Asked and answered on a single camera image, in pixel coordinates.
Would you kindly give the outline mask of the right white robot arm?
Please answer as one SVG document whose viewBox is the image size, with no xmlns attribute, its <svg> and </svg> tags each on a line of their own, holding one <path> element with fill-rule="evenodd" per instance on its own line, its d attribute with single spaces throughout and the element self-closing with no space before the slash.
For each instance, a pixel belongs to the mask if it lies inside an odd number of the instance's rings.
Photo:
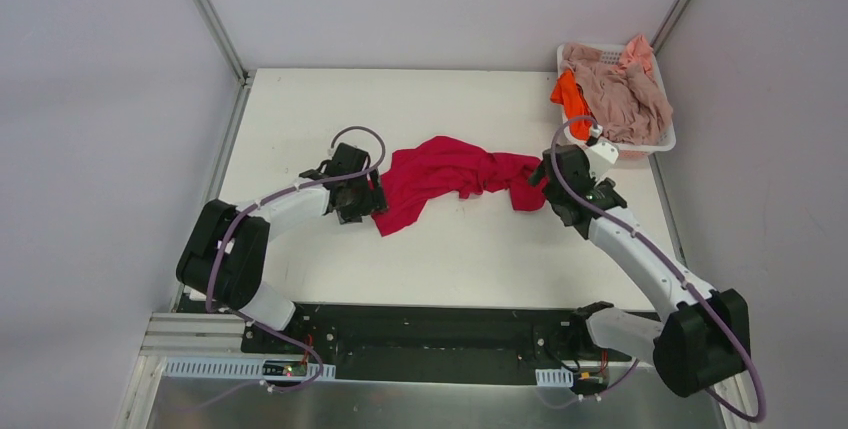
<svg viewBox="0 0 848 429">
<path fill-rule="evenodd" d="M 654 243 L 614 182 L 598 176 L 615 156 L 607 142 L 586 149 L 553 145 L 529 183 L 544 186 L 563 225 L 609 256 L 658 318 L 592 303 L 573 313 L 568 346 L 583 359 L 609 349 L 647 362 L 672 393 L 688 397 L 751 366 L 748 305 L 736 290 L 715 289 Z"/>
</svg>

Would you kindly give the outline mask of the salmon pink t shirt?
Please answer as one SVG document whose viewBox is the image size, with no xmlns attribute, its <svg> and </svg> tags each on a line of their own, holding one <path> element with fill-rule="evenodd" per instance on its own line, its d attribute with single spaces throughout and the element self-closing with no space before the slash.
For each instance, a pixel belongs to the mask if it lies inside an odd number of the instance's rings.
<svg viewBox="0 0 848 429">
<path fill-rule="evenodd" d="M 643 34 L 636 35 L 625 45 L 619 56 L 617 68 L 620 71 L 626 71 L 633 65 L 640 66 L 651 79 L 655 78 L 654 50 Z"/>
</svg>

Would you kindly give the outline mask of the aluminium frame rail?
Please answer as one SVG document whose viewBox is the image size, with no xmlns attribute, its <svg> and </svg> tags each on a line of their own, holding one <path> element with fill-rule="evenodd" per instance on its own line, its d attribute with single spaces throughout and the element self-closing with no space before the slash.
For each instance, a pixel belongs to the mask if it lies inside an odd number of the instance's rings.
<svg viewBox="0 0 848 429">
<path fill-rule="evenodd" d="M 143 356 L 221 356 L 240 352 L 245 323 L 223 314 L 154 313 Z"/>
</svg>

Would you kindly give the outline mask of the crimson red t shirt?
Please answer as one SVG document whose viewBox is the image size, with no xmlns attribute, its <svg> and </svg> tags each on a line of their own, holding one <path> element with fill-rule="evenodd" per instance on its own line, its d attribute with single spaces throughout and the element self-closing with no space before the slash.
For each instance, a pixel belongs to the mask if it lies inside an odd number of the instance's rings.
<svg viewBox="0 0 848 429">
<path fill-rule="evenodd" d="M 529 183 L 540 163 L 535 156 L 488 152 L 448 136 L 396 150 L 381 177 L 388 209 L 373 217 L 377 230 L 383 237 L 403 230 L 417 222 L 429 201 L 450 193 L 469 199 L 506 191 L 513 210 L 535 212 L 546 203 L 547 178 L 537 186 Z"/>
</svg>

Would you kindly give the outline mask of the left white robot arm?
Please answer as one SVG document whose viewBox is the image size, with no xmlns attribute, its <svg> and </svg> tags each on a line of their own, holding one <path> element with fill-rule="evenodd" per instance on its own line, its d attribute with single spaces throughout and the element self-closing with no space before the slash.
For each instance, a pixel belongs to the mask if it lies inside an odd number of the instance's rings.
<svg viewBox="0 0 848 429">
<path fill-rule="evenodd" d="M 296 305 L 263 280 L 269 244 L 301 223 L 329 214 L 342 224 L 386 211 L 380 175 L 367 151 L 338 143 L 329 159 L 276 193 L 240 205 L 206 203 L 176 266 L 176 278 L 218 304 L 267 326 L 281 353 L 297 351 L 305 327 Z"/>
</svg>

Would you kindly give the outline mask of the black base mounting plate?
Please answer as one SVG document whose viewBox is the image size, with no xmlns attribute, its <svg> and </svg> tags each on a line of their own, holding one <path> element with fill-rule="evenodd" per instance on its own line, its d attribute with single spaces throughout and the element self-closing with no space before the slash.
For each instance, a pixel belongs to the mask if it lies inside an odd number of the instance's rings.
<svg viewBox="0 0 848 429">
<path fill-rule="evenodd" d="M 603 356 L 568 309 L 300 303 L 284 335 L 311 345 L 343 380 L 531 385 L 538 369 L 588 369 Z"/>
</svg>

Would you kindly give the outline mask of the orange t shirt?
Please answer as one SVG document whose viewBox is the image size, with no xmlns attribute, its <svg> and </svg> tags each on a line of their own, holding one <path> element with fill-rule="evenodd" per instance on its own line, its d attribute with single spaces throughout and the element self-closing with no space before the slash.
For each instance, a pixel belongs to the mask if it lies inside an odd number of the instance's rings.
<svg viewBox="0 0 848 429">
<path fill-rule="evenodd" d="M 570 135 L 585 142 L 593 128 L 592 114 L 571 69 L 558 77 L 550 101 L 562 107 L 566 121 L 572 120 L 568 126 Z"/>
</svg>

